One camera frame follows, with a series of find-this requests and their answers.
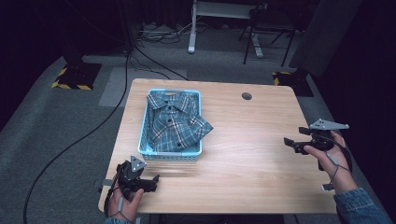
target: denim sleeve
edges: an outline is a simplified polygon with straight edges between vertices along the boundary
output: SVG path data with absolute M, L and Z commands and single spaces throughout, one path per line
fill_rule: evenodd
M 385 213 L 362 188 L 335 194 L 334 199 L 346 223 L 390 223 Z
M 114 217 L 108 217 L 105 221 L 105 224 L 134 224 L 134 223 L 125 220 L 120 220 Z

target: folded shirt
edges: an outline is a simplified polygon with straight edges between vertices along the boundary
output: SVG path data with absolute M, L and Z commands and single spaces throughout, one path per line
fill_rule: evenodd
M 179 152 L 198 143 L 213 127 L 199 115 L 198 95 L 172 95 L 154 91 L 148 95 L 150 133 L 148 144 L 159 152 Z

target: human hand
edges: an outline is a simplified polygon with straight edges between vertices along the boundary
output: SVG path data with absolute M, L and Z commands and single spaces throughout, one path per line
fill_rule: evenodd
M 346 146 L 344 138 L 338 133 L 332 131 L 332 137 L 334 141 L 342 147 Z M 349 167 L 347 159 L 339 146 L 334 144 L 334 147 L 328 150 L 327 153 L 330 157 L 336 159 L 340 166 L 347 168 L 347 170 L 339 169 L 340 167 L 338 167 L 337 170 L 337 165 L 332 162 L 329 156 L 326 155 L 325 151 L 320 151 L 311 146 L 304 146 L 304 150 L 318 159 L 324 171 L 329 175 L 330 179 L 332 179 L 335 193 L 345 192 L 358 187 L 352 177 L 352 174 L 348 171 Z
M 108 214 L 116 219 L 133 221 L 137 214 L 137 207 L 143 198 L 143 193 L 143 189 L 139 189 L 133 197 L 124 199 L 119 188 L 119 183 L 116 180 L 113 195 L 111 195 L 108 202 Z M 122 200 L 121 211 L 119 211 L 120 200 Z

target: wooden table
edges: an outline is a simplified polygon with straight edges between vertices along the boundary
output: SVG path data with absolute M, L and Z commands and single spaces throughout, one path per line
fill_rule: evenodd
M 333 192 L 320 189 L 329 177 L 317 160 L 283 143 L 283 137 L 310 140 L 298 133 L 307 124 L 289 87 L 135 79 L 106 179 L 131 155 L 143 160 L 137 145 L 151 88 L 200 91 L 202 116 L 214 130 L 203 139 L 198 161 L 146 161 L 141 177 L 161 177 L 157 191 L 145 193 L 139 213 L 335 213 Z M 252 99 L 243 99 L 243 92 Z

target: yellow black tape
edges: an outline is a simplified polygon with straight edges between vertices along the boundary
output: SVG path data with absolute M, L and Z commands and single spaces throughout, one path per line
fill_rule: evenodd
M 52 88 L 59 87 L 66 90 L 84 90 L 90 91 L 93 90 L 93 85 L 83 84 L 83 83 L 75 83 L 76 81 L 73 78 L 67 77 L 70 74 L 67 73 L 67 67 L 65 66 L 59 75 L 56 77 L 55 81 L 52 84 Z
M 273 72 L 273 79 L 274 79 L 274 85 L 279 86 L 280 80 L 279 77 L 283 75 L 291 75 L 290 72 Z

